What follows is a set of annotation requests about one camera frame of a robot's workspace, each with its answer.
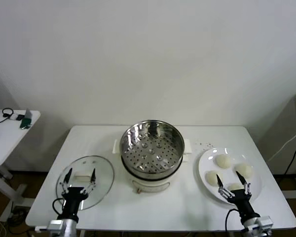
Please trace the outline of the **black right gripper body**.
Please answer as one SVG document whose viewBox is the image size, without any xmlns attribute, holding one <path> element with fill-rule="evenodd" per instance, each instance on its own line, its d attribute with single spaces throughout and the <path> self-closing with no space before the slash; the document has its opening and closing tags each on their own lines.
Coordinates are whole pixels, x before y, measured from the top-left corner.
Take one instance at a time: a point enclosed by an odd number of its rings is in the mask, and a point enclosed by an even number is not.
<svg viewBox="0 0 296 237">
<path fill-rule="evenodd" d="M 245 194 L 244 190 L 233 191 L 235 197 L 233 203 L 238 208 L 241 219 L 251 219 L 256 217 L 256 213 L 250 204 L 251 194 Z"/>
</svg>

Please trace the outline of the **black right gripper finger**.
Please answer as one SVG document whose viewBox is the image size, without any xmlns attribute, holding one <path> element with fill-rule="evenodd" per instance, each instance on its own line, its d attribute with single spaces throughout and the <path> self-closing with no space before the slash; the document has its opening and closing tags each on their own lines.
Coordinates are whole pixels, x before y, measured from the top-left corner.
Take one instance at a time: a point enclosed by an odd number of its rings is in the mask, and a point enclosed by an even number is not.
<svg viewBox="0 0 296 237">
<path fill-rule="evenodd" d="M 251 191 L 250 191 L 250 183 L 247 183 L 246 179 L 244 176 L 242 176 L 238 171 L 236 171 L 236 174 L 243 185 L 243 188 L 235 190 L 236 192 L 242 192 L 244 195 L 250 195 L 251 196 Z"/>
<path fill-rule="evenodd" d="M 234 193 L 232 193 L 231 191 L 229 191 L 228 189 L 226 189 L 223 186 L 223 183 L 219 177 L 218 174 L 216 174 L 217 177 L 217 182 L 218 182 L 218 193 L 224 198 L 224 199 L 229 199 L 229 198 L 233 198 L 234 197 Z"/>
</svg>

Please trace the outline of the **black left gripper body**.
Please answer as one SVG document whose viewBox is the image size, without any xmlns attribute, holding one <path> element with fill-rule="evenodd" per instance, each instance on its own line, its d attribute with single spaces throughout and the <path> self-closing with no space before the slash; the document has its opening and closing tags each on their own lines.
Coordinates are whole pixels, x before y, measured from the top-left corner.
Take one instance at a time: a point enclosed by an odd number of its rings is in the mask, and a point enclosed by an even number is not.
<svg viewBox="0 0 296 237">
<path fill-rule="evenodd" d="M 77 212 L 80 203 L 88 198 L 88 193 L 84 191 L 84 187 L 69 187 L 68 192 L 62 194 L 66 203 L 61 214 L 58 215 L 58 220 L 71 219 L 75 222 L 79 221 Z"/>
</svg>

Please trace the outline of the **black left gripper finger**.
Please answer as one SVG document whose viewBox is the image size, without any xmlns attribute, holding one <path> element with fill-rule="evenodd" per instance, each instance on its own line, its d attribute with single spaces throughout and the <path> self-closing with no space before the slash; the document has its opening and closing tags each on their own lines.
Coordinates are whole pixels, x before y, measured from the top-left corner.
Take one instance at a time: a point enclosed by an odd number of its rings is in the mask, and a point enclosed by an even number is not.
<svg viewBox="0 0 296 237">
<path fill-rule="evenodd" d="M 69 169 L 68 173 L 65 175 L 64 180 L 62 182 L 59 182 L 61 188 L 62 188 L 62 192 L 61 194 L 66 194 L 69 192 L 68 187 L 69 187 L 69 180 L 72 174 L 72 168 Z"/>
<path fill-rule="evenodd" d="M 89 185 L 87 185 L 84 188 L 83 193 L 88 195 L 95 189 L 95 187 L 96 187 L 96 169 L 94 168 L 91 174 Z"/>
</svg>

